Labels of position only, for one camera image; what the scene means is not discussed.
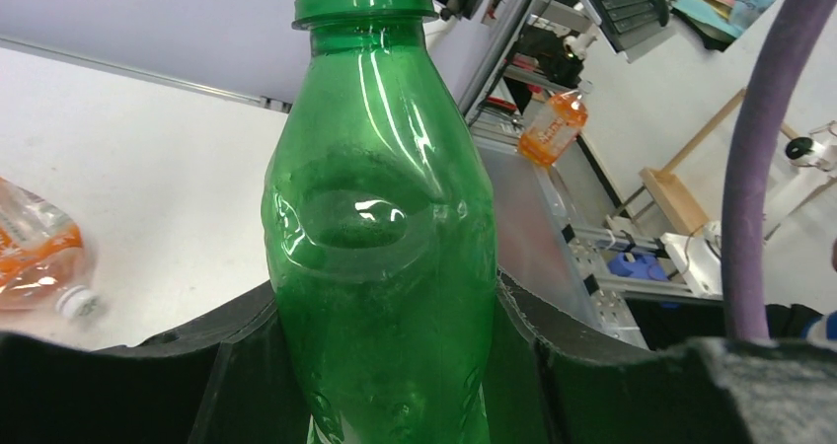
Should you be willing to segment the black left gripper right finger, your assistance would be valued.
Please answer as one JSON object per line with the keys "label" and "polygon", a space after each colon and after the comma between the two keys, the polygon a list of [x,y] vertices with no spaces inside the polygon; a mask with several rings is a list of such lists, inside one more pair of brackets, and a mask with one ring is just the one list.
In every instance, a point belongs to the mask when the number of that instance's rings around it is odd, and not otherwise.
{"label": "black left gripper right finger", "polygon": [[651,352],[500,272],[484,397],[494,443],[832,443],[836,353],[722,338]]}

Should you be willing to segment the green plastic bottle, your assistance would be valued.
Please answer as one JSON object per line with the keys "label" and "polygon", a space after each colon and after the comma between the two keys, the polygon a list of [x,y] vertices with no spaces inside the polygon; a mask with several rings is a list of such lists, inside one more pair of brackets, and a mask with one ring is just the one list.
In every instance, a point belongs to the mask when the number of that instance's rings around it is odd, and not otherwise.
{"label": "green plastic bottle", "polygon": [[266,171],[267,268],[319,443],[486,443],[491,182],[432,0],[297,0],[311,59]]}

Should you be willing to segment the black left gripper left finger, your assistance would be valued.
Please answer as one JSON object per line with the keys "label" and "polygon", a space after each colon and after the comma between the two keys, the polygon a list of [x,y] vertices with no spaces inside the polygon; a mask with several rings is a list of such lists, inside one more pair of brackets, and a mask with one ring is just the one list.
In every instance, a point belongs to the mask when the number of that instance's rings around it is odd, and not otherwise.
{"label": "black left gripper left finger", "polygon": [[1,335],[5,443],[303,443],[309,418],[268,284],[133,347]]}

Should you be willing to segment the orange label plastic bottle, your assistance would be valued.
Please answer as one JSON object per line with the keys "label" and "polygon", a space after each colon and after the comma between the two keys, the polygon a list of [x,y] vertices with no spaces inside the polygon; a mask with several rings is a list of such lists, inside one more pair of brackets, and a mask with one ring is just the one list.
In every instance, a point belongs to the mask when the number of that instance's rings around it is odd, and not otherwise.
{"label": "orange label plastic bottle", "polygon": [[51,309],[75,319],[92,313],[94,257],[78,224],[63,210],[1,181],[1,311]]}

